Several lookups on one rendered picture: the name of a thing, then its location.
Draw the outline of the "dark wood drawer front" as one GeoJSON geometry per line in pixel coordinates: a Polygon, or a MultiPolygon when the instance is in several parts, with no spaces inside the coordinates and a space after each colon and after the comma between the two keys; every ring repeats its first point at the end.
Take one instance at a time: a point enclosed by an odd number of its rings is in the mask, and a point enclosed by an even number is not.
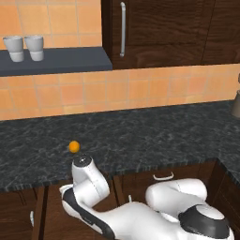
{"type": "Polygon", "coordinates": [[[145,191],[159,178],[173,176],[173,180],[183,178],[201,179],[206,186],[214,169],[215,162],[190,164],[187,166],[177,166],[148,172],[127,173],[116,175],[113,178],[115,197],[119,205],[128,202],[128,197],[134,202],[145,203],[145,191]]]}

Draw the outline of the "small orange fruit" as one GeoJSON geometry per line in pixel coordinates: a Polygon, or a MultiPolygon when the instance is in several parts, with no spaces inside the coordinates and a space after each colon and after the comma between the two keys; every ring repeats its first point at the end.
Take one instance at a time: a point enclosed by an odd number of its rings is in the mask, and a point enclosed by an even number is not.
{"type": "Polygon", "coordinates": [[[80,151],[80,144],[77,141],[72,141],[69,143],[68,149],[71,153],[77,153],[80,151]]]}

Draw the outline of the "white ribbed cup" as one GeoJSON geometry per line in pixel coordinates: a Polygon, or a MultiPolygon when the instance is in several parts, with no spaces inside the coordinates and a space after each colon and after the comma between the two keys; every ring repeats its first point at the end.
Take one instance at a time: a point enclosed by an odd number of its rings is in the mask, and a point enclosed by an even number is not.
{"type": "Polygon", "coordinates": [[[23,38],[19,36],[3,37],[4,44],[9,52],[9,56],[13,62],[22,62],[23,54],[23,38]]]}
{"type": "Polygon", "coordinates": [[[24,38],[25,45],[30,52],[33,61],[42,61],[44,58],[43,45],[44,40],[42,36],[26,36],[24,38]]]}

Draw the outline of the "dark wood corner cabinet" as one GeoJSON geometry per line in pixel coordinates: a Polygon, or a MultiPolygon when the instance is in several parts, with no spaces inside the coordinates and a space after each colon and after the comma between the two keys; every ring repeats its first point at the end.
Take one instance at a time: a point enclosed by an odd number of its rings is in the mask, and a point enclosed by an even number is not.
{"type": "Polygon", "coordinates": [[[217,158],[207,189],[207,202],[229,220],[235,240],[240,240],[240,187],[217,158]]]}

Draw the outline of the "dark wood base cabinet door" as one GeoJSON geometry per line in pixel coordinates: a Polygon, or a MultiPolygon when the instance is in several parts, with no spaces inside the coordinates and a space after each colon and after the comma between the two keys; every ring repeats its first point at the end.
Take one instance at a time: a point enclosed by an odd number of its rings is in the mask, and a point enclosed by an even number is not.
{"type": "Polygon", "coordinates": [[[37,198],[33,188],[0,192],[0,240],[31,240],[37,198]]]}

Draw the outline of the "dark grey wall shelf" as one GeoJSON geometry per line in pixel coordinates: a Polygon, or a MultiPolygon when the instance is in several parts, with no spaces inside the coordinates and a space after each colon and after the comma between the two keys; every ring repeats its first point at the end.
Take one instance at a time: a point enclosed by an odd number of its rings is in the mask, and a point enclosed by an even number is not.
{"type": "Polygon", "coordinates": [[[102,47],[50,48],[42,61],[33,61],[24,50],[24,60],[15,63],[7,50],[0,51],[0,77],[107,71],[113,64],[102,47]]]}

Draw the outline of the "dark wood wall cupboard door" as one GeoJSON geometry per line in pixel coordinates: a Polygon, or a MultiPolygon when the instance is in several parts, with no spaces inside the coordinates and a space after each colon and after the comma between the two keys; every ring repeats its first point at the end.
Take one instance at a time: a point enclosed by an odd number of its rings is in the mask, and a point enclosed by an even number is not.
{"type": "Polygon", "coordinates": [[[199,65],[215,0],[100,0],[102,47],[114,69],[199,65]],[[126,48],[121,7],[126,4],[126,48]]]}

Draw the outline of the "dark wood handleless cupboard door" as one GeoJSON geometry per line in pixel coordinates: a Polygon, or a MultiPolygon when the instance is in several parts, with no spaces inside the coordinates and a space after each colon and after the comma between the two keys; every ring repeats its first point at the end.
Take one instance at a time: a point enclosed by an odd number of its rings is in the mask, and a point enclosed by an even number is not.
{"type": "Polygon", "coordinates": [[[203,65],[240,63],[240,0],[216,0],[203,65]]]}

